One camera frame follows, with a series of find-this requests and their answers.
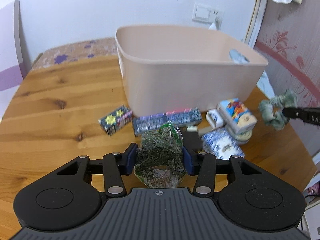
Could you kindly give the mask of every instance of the blue and white packet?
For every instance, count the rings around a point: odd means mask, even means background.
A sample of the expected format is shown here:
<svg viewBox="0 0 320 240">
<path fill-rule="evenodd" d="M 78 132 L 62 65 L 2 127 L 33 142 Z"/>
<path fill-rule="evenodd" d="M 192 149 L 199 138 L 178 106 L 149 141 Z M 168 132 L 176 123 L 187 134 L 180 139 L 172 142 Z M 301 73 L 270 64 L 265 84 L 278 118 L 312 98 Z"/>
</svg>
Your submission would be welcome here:
<svg viewBox="0 0 320 240">
<path fill-rule="evenodd" d="M 229 160 L 231 155 L 244 157 L 244 152 L 225 128 L 220 128 L 202 136 L 203 150 L 214 154 L 217 159 Z"/>
</svg>

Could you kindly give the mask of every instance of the white wall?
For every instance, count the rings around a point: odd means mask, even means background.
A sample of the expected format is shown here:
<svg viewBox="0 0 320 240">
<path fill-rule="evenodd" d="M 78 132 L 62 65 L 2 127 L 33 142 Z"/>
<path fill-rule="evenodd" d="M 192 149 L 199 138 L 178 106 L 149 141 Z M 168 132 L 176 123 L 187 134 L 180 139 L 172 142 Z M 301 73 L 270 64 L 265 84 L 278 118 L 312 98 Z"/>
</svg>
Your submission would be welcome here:
<svg viewBox="0 0 320 240">
<path fill-rule="evenodd" d="M 0 0 L 0 7 L 9 0 Z M 194 2 L 225 11 L 221 30 L 245 38 L 255 0 L 20 0 L 31 60 L 46 49 L 114 36 L 121 25 L 166 23 L 191 26 Z"/>
</svg>

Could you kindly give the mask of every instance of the clear plastic wrapper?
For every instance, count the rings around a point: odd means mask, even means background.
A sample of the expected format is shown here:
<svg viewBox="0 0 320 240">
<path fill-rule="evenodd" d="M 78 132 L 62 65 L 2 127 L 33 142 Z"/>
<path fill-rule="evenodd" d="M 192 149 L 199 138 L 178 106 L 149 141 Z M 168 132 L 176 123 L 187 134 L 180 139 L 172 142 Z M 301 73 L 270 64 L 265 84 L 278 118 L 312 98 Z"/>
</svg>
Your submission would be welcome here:
<svg viewBox="0 0 320 240">
<path fill-rule="evenodd" d="M 172 122 L 166 122 L 157 131 L 141 136 L 134 174 L 147 187 L 178 187 L 186 174 L 182 162 L 182 135 Z"/>
</svg>

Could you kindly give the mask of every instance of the wood grain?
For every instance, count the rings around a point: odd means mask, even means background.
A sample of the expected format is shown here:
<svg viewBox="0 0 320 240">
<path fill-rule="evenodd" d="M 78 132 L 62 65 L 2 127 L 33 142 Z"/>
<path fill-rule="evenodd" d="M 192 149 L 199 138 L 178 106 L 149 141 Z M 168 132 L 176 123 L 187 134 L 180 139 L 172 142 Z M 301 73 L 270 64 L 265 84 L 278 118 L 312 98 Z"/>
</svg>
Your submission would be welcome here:
<svg viewBox="0 0 320 240">
<path fill-rule="evenodd" d="M 245 104 L 258 118 L 252 139 L 241 146 L 246 158 L 299 190 L 308 184 L 316 168 L 290 125 L 282 131 L 266 127 L 258 111 L 263 94 L 255 88 Z M 0 239 L 20 229 L 12 202 L 26 185 L 79 155 L 91 159 L 122 152 L 134 137 L 127 125 L 112 137 L 98 119 L 127 104 L 117 57 L 101 57 L 66 63 L 30 72 L 11 101 L 0 124 Z M 204 120 L 200 127 L 206 127 Z M 123 176 L 129 190 L 144 185 L 134 175 Z M 193 188 L 196 177 L 180 184 Z M 104 191 L 102 175 L 92 185 Z M 227 185 L 216 178 L 216 191 Z"/>
</svg>

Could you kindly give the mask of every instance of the black cable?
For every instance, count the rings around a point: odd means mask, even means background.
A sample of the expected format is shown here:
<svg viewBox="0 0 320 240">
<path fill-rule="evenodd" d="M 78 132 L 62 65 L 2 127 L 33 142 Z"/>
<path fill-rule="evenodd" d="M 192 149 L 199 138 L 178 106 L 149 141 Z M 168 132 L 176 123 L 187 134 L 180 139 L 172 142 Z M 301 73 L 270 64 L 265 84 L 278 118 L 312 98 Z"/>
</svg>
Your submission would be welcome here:
<svg viewBox="0 0 320 240">
<path fill-rule="evenodd" d="M 318 195 L 318 194 L 311 194 L 311 195 L 306 195 L 304 198 L 307 198 L 307 197 L 320 197 L 320 195 Z"/>
</svg>

